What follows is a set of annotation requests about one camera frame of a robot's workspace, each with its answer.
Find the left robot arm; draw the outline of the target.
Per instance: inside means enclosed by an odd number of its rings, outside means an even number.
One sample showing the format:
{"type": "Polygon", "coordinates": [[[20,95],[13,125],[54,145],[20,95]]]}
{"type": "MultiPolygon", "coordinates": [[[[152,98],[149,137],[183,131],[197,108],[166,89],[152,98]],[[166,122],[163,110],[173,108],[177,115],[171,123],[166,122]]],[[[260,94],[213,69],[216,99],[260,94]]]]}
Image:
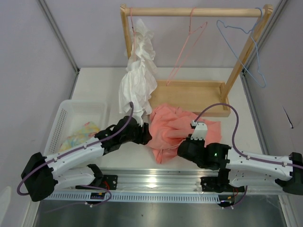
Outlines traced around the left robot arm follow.
{"type": "Polygon", "coordinates": [[[125,143],[146,145],[151,139],[148,123],[138,123],[135,118],[126,116],[71,149],[48,156],[40,152],[33,154],[21,174],[20,185],[26,187],[26,195],[33,202],[68,187],[98,189],[103,183],[99,167],[88,164],[77,168],[78,165],[116,151],[125,143]]]}

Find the pink skirt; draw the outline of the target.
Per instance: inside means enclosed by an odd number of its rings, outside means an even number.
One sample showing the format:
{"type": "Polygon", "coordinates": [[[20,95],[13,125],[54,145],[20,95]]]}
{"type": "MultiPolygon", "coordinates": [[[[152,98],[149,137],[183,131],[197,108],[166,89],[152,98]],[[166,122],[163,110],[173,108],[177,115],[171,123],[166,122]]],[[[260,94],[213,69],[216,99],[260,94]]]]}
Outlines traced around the pink skirt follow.
{"type": "Polygon", "coordinates": [[[153,109],[149,125],[152,139],[147,146],[152,149],[156,163],[164,164],[177,156],[181,142],[193,133],[190,124],[196,118],[196,114],[168,104],[153,109]]]}

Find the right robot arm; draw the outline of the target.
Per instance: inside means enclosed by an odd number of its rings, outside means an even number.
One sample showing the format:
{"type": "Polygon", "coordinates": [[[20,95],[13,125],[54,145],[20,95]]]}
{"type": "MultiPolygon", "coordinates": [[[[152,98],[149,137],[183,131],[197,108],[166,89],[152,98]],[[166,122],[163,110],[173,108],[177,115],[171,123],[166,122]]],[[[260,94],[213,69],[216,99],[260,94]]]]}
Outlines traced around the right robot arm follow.
{"type": "Polygon", "coordinates": [[[303,193],[303,156],[269,156],[237,151],[221,143],[205,145],[204,140],[187,137],[178,147],[178,156],[217,176],[201,177],[204,192],[243,192],[247,186],[276,187],[294,195],[303,193]]]}

